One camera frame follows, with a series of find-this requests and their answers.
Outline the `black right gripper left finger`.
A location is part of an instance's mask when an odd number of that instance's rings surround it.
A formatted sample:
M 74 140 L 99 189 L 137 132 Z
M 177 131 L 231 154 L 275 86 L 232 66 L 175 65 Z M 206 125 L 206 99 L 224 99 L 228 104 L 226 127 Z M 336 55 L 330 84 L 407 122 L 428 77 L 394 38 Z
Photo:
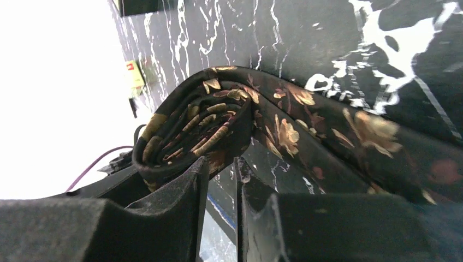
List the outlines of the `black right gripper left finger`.
M 108 199 L 1 201 L 1 261 L 196 261 L 207 159 L 122 207 Z

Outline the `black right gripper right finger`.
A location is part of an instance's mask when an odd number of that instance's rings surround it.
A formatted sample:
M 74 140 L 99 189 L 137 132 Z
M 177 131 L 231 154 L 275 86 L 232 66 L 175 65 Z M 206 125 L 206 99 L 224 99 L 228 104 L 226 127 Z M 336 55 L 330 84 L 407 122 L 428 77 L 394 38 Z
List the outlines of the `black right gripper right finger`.
M 236 170 L 238 261 L 462 261 L 462 205 L 395 195 L 278 193 Z

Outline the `black gold floral tie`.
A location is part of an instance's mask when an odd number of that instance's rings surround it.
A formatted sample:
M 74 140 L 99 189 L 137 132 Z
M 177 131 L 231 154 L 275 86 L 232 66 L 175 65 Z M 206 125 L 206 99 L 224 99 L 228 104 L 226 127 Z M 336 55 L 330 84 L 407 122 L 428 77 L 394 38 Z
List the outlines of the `black gold floral tie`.
M 200 157 L 214 177 L 252 139 L 324 193 L 462 202 L 462 147 L 237 66 L 207 68 L 180 83 L 137 139 L 132 162 L 157 190 Z

